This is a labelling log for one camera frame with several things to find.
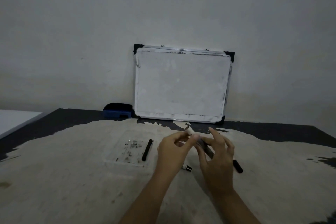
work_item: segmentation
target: whiteboard frame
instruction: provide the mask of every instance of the whiteboard frame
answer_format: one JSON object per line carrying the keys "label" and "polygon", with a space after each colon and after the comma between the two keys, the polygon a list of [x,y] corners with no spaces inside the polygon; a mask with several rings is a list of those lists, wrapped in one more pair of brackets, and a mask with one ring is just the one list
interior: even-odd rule
{"label": "whiteboard frame", "polygon": [[145,45],[142,48],[138,48],[135,53],[135,97],[134,97],[134,112],[141,118],[149,119],[159,119],[159,120],[177,120],[177,121],[191,121],[191,122],[203,122],[203,123],[215,123],[222,120],[225,115],[225,107],[231,77],[231,71],[233,63],[231,61],[230,69],[228,71],[228,80],[226,85],[226,90],[224,93],[224,98],[221,107],[220,116],[208,116],[208,115],[194,115],[194,114],[182,114],[182,113],[160,113],[160,112],[143,112],[137,110],[137,97],[138,97],[138,84],[139,84],[139,60],[137,54],[140,52],[166,52],[166,53],[178,53],[178,54],[197,54],[197,55],[211,55],[211,56],[223,56],[230,57],[230,55],[225,52],[216,52],[208,50],[194,50],[194,49],[184,49],[184,48],[171,48],[164,46],[151,46]]}

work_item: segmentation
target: wall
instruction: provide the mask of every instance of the wall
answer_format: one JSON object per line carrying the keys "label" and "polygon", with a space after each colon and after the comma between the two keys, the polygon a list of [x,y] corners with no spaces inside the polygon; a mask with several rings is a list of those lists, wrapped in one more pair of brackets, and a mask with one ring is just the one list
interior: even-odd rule
{"label": "wall", "polygon": [[133,44],[235,51],[226,117],[336,136],[336,0],[0,0],[0,108],[133,102]]}

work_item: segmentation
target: forearm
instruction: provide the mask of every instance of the forearm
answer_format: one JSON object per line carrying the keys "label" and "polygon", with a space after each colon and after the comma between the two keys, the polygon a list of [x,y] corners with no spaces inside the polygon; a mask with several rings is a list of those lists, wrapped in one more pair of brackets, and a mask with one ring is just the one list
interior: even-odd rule
{"label": "forearm", "polygon": [[162,200],[172,178],[165,177],[164,174],[154,172],[140,195],[133,202],[128,211],[124,214],[119,224],[150,224],[155,223],[158,217]]}
{"label": "forearm", "polygon": [[214,195],[214,200],[230,224],[260,224],[258,219],[234,190],[227,195]]}

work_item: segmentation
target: person's left hand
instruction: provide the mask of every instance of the person's left hand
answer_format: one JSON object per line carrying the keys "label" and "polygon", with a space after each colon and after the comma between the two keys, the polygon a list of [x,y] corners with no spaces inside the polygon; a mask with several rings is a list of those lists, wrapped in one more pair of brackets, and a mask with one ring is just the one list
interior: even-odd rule
{"label": "person's left hand", "polygon": [[176,132],[164,137],[157,148],[159,156],[155,172],[165,174],[173,179],[181,169],[189,150],[195,145],[199,137],[198,134],[195,134],[188,138],[186,131]]}

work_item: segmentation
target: person's right hand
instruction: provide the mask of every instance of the person's right hand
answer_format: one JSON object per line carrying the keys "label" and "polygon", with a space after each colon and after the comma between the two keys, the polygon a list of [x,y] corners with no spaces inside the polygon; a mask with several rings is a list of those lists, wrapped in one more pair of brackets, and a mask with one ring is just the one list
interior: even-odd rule
{"label": "person's right hand", "polygon": [[198,144],[195,145],[199,156],[199,165],[212,195],[214,197],[229,195],[234,192],[233,155],[235,153],[235,146],[228,138],[213,128],[209,127],[209,130],[214,139],[201,138],[214,149],[215,154],[211,161],[207,161],[204,150]]}

